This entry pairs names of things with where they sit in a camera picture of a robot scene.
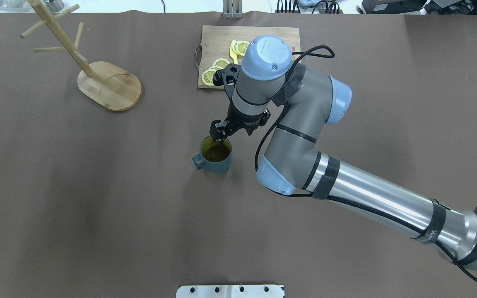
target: mug handle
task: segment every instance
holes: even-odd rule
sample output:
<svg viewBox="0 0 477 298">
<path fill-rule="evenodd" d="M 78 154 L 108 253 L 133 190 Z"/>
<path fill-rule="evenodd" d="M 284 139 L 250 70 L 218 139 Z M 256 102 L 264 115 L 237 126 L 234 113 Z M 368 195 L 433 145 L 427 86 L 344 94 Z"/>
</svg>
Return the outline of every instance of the mug handle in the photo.
<svg viewBox="0 0 477 298">
<path fill-rule="evenodd" d="M 207 168 L 207 164 L 205 164 L 204 157 L 201 155 L 201 153 L 198 153 L 195 156 L 193 156 L 193 163 L 195 164 L 195 167 L 197 170 L 201 170 L 202 168 Z"/>
</svg>

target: blue mug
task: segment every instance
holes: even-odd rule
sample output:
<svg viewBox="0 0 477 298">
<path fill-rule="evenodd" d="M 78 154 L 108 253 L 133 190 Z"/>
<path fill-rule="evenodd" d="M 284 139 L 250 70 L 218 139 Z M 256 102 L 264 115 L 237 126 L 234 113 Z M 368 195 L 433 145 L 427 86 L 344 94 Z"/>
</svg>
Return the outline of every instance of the blue mug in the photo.
<svg viewBox="0 0 477 298">
<path fill-rule="evenodd" d="M 200 153 L 193 156 L 197 170 L 208 168 L 211 172 L 222 173 L 231 166 L 231 142 L 214 142 L 210 136 L 200 144 Z"/>
</svg>

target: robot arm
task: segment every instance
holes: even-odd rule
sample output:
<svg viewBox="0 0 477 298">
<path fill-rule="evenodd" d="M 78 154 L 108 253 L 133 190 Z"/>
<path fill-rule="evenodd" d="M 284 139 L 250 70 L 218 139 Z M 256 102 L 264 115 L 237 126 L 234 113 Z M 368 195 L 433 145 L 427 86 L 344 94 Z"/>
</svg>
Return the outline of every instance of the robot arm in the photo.
<svg viewBox="0 0 477 298">
<path fill-rule="evenodd" d="M 219 70 L 214 83 L 225 87 L 230 104 L 225 121 L 212 122 L 213 140 L 240 128 L 250 135 L 267 122 L 270 101 L 285 104 L 259 164 L 261 184 L 282 195 L 301 188 L 313 198 L 333 200 L 420 243 L 444 247 L 453 262 L 477 270 L 477 209 L 454 211 L 314 149 L 323 125 L 336 124 L 347 111 L 352 91 L 331 76 L 291 64 L 281 39 L 260 36 L 240 66 Z"/>
</svg>

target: wooden cutting board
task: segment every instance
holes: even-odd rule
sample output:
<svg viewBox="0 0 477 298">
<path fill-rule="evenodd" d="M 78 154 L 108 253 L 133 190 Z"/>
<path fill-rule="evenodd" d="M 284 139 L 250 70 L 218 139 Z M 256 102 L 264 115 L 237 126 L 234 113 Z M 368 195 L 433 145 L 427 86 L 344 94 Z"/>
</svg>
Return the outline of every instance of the wooden cutting board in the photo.
<svg viewBox="0 0 477 298">
<path fill-rule="evenodd" d="M 200 71 L 198 73 L 198 87 L 223 89 L 222 86 L 208 86 L 202 83 L 201 76 L 204 71 L 212 66 L 218 58 L 226 58 L 231 63 L 233 59 L 229 56 L 229 46 L 233 39 L 252 41 L 257 36 L 274 35 L 284 40 L 292 51 L 301 51 L 301 40 L 299 39 L 299 28 L 285 27 L 246 27 L 246 26 L 209 26 L 202 27 Z"/>
</svg>

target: table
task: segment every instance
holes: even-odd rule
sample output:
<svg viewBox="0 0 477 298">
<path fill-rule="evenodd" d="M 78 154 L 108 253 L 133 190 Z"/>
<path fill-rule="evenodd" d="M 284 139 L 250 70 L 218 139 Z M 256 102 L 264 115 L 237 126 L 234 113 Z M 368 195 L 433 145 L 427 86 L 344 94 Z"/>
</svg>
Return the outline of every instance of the table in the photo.
<svg viewBox="0 0 477 298">
<path fill-rule="evenodd" d="M 297 26 L 304 64 L 352 87 L 316 147 L 455 209 L 477 204 L 477 17 L 75 14 L 80 49 L 138 76 L 113 113 L 33 14 L 0 14 L 0 297 L 174 297 L 179 285 L 286 286 L 287 297 L 477 296 L 436 251 L 329 202 L 283 198 L 254 177 L 265 128 L 231 138 L 224 174 L 191 157 L 222 91 L 201 90 L 202 25 Z M 280 109 L 271 105 L 273 114 Z"/>
</svg>

